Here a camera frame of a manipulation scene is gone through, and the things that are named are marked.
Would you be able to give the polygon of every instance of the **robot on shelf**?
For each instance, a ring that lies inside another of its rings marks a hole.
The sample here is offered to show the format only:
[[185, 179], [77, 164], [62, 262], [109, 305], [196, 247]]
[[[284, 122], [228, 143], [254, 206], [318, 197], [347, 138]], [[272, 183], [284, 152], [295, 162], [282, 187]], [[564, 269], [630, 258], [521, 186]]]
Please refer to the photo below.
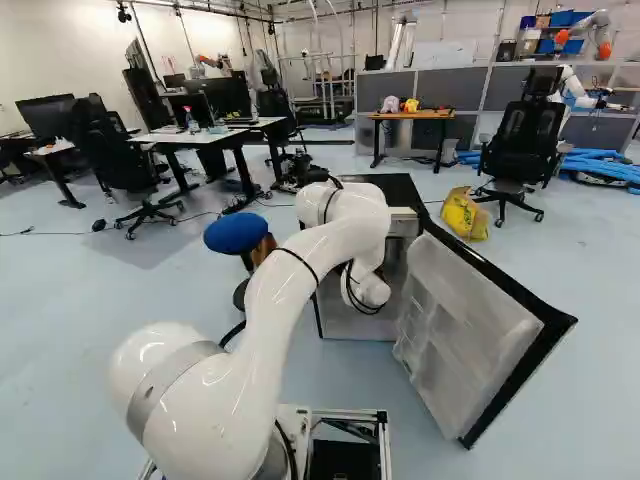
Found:
[[[560, 32], [556, 34], [554, 39], [556, 51], [561, 51], [572, 35], [583, 34], [585, 32], [589, 34], [591, 30], [594, 30], [594, 42], [597, 47], [596, 60], [608, 60], [611, 56], [611, 37], [608, 28], [610, 23], [611, 20], [606, 9], [595, 11], [588, 17], [580, 20], [570, 29], [560, 30]], [[597, 97], [587, 95], [587, 92], [571, 66], [565, 64], [560, 65], [558, 68], [562, 69], [560, 86], [555, 93], [547, 97], [549, 101], [567, 103], [567, 94], [571, 93], [573, 98], [575, 98], [573, 107], [587, 108], [590, 110], [603, 110], [607, 108], [618, 111], [631, 109], [628, 105], [609, 102], [609, 96], [614, 93], [614, 90], [609, 87], [599, 87]], [[565, 117], [562, 122], [563, 127], [569, 118], [570, 110], [570, 108], [567, 108], [565, 111]]]
[[223, 77], [230, 77], [233, 72], [229, 55], [219, 53], [218, 58], [215, 60], [205, 55], [196, 55], [194, 58], [194, 66], [189, 69], [191, 78], [205, 78], [205, 65], [219, 69]]
[[570, 65], [559, 65], [558, 68], [562, 69], [559, 87], [553, 94], [547, 97], [547, 100], [550, 102], [567, 104], [567, 100], [570, 100], [571, 98], [575, 99], [572, 106], [567, 105], [560, 131], [562, 131], [564, 124], [567, 122], [569, 114], [571, 113], [571, 108], [573, 107], [586, 108], [589, 110], [604, 110], [607, 108], [621, 112], [633, 109], [633, 107], [630, 107], [629, 105], [609, 102], [609, 96], [614, 93], [613, 89], [609, 87], [600, 87], [597, 91], [597, 97], [587, 95], [586, 90], [582, 86], [582, 82], [580, 82], [578, 76]]
[[293, 327], [318, 283], [345, 262], [345, 302], [375, 310], [391, 294], [375, 273], [391, 222], [384, 194], [333, 180], [298, 193], [297, 216], [312, 228], [290, 237], [251, 277], [246, 329], [233, 352], [191, 327], [161, 323], [114, 354], [116, 408], [168, 480], [299, 478], [274, 429]]

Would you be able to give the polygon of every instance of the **plastic wrap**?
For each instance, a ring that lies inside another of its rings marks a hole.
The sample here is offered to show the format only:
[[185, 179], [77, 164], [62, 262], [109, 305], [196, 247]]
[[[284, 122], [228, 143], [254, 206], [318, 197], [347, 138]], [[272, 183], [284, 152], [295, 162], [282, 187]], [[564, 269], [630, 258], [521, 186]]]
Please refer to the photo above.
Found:
[[463, 436], [543, 323], [430, 234], [407, 252], [394, 356], [447, 439]]

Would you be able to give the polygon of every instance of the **water bottle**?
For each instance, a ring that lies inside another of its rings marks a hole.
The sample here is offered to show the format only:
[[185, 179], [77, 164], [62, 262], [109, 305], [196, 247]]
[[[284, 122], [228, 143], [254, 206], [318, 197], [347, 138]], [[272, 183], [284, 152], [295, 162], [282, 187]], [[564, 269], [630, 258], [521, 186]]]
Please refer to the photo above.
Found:
[[187, 115], [185, 117], [187, 130], [189, 130], [189, 133], [191, 135], [193, 135], [194, 133], [198, 133], [200, 131], [200, 125], [198, 124], [198, 121], [193, 118], [193, 115], [191, 114], [191, 107], [184, 107], [184, 109], [187, 112]]

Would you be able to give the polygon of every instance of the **blue stool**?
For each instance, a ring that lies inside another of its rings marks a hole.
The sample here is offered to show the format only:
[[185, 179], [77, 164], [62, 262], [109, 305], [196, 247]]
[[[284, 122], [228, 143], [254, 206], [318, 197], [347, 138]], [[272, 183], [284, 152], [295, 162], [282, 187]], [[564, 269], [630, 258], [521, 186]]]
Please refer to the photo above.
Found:
[[[255, 213], [232, 213], [209, 225], [202, 239], [209, 250], [225, 255], [239, 255], [249, 273], [253, 272], [251, 251], [269, 233], [267, 221]], [[244, 312], [244, 293], [249, 278], [236, 287], [233, 304]]]

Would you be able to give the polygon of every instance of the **yellow bag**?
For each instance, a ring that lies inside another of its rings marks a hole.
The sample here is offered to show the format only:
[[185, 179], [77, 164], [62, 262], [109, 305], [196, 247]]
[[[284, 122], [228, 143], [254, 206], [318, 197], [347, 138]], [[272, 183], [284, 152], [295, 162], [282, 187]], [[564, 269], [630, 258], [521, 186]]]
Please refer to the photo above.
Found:
[[489, 213], [469, 196], [471, 187], [451, 189], [440, 210], [440, 218], [465, 240], [489, 238]]

